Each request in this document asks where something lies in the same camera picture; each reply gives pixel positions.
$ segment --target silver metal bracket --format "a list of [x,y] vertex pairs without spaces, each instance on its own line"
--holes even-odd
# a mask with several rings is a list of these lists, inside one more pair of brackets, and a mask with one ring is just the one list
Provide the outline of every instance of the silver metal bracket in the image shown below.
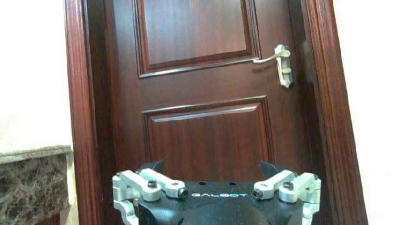
[[284,46],[283,44],[277,45],[275,48],[275,55],[272,55],[265,59],[253,60],[253,63],[261,64],[272,60],[276,60],[277,63],[280,85],[285,88],[289,88],[291,85],[293,84],[289,47]]
[[140,176],[147,180],[155,180],[160,184],[167,197],[185,198],[188,196],[187,187],[183,181],[171,179],[152,169],[143,169],[140,171]]
[[135,207],[129,199],[140,198],[148,202],[156,201],[161,197],[161,186],[157,183],[149,185],[149,181],[125,170],[112,177],[113,208],[121,213],[125,225],[139,225],[135,215]]
[[295,203],[299,199],[303,204],[301,225],[311,225],[312,217],[320,211],[320,179],[305,172],[300,176],[284,170],[265,181],[255,183],[255,197],[259,200],[271,199],[279,190],[280,200]]

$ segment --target door handle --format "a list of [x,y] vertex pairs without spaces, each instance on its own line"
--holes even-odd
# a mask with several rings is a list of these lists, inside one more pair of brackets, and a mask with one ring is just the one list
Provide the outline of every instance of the door handle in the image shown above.
[[280,85],[284,86],[285,88],[289,88],[291,85],[293,84],[293,74],[292,74],[289,57],[291,57],[289,48],[283,44],[280,44],[275,48],[275,55],[269,56],[265,59],[253,60],[255,64],[261,64],[272,60],[276,60]]

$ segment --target marble surface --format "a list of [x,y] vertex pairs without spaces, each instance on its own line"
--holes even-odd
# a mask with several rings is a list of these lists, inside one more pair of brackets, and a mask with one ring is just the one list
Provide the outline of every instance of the marble surface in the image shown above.
[[25,159],[57,155],[72,152],[69,145],[55,145],[43,148],[32,148],[15,152],[0,152],[0,164],[17,162]]
[[0,165],[0,224],[31,225],[68,207],[65,154]]

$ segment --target door frame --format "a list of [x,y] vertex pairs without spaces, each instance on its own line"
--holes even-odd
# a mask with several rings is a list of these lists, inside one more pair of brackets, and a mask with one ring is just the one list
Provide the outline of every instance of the door frame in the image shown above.
[[[104,224],[115,171],[104,1],[65,0],[69,103],[80,224]],[[297,60],[311,75],[304,105],[315,173],[325,185],[324,224],[368,224],[332,0],[288,0]]]

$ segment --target bolt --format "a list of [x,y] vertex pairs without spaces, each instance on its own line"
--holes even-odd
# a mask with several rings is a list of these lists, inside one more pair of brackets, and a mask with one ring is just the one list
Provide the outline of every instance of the bolt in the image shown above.
[[133,206],[135,206],[135,207],[139,206],[139,198],[133,198]]
[[155,180],[148,181],[148,187],[149,188],[156,188],[157,187],[157,182]]
[[284,182],[283,183],[283,187],[285,189],[288,189],[289,191],[292,191],[293,190],[293,183],[292,182]]
[[253,193],[252,193],[252,196],[256,198],[256,199],[261,199],[263,197],[263,192],[257,189],[255,189]]
[[180,189],[177,191],[177,197],[179,198],[185,198],[188,196],[188,191],[185,189]]

